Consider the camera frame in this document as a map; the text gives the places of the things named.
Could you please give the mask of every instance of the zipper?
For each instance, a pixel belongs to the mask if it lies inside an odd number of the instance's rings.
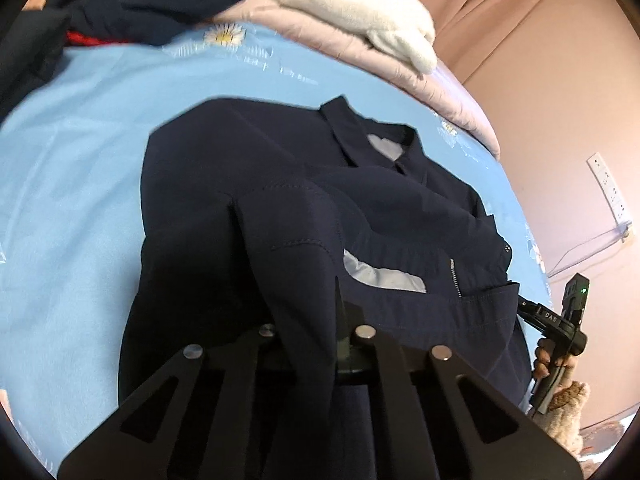
[[[456,290],[458,291],[458,296],[462,298],[462,294],[460,293],[460,286],[458,285],[458,276],[456,274],[456,263],[453,261],[453,258],[451,258],[450,261],[451,261],[451,277],[453,278],[453,284],[456,286]]]

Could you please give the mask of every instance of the beige wall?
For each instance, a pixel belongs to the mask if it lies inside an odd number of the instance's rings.
[[[466,86],[498,133],[547,269],[615,226],[586,164],[594,152],[640,234],[640,40],[615,0],[543,0]],[[577,371],[593,390],[588,425],[640,400],[640,237],[554,278],[555,305],[577,271],[591,279],[583,326],[590,342]]]

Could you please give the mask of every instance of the blue bed sheet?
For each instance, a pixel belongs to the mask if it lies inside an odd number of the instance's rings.
[[[116,408],[120,339],[140,273],[149,133],[213,97],[318,107],[340,94],[361,115],[414,126],[426,154],[478,190],[513,248],[510,278],[549,304],[500,164],[375,76],[250,24],[189,32],[162,48],[66,49],[58,76],[0,128],[0,388],[50,471]],[[538,334],[526,333],[534,346]]]

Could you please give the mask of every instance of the power strip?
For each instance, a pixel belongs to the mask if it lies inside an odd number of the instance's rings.
[[[599,153],[590,156],[590,158],[587,159],[587,164],[600,184],[600,189],[609,203],[616,223],[626,226],[625,236],[623,237],[624,241],[626,238],[629,238],[630,235],[633,235],[631,226],[633,219],[631,218],[631,211],[626,206],[622,192]]]

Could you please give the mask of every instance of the silver bolt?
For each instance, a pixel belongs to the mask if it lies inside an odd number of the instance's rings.
[[[436,345],[431,349],[431,354],[439,361],[448,361],[453,355],[451,348],[444,345]]]
[[[262,337],[273,337],[276,335],[276,326],[271,323],[264,324],[258,330],[258,334]]]
[[[202,356],[204,350],[200,345],[187,345],[182,350],[182,355],[184,355],[187,359],[199,359]]]
[[[371,325],[360,325],[356,327],[356,336],[360,339],[371,339],[376,335],[376,329]]]

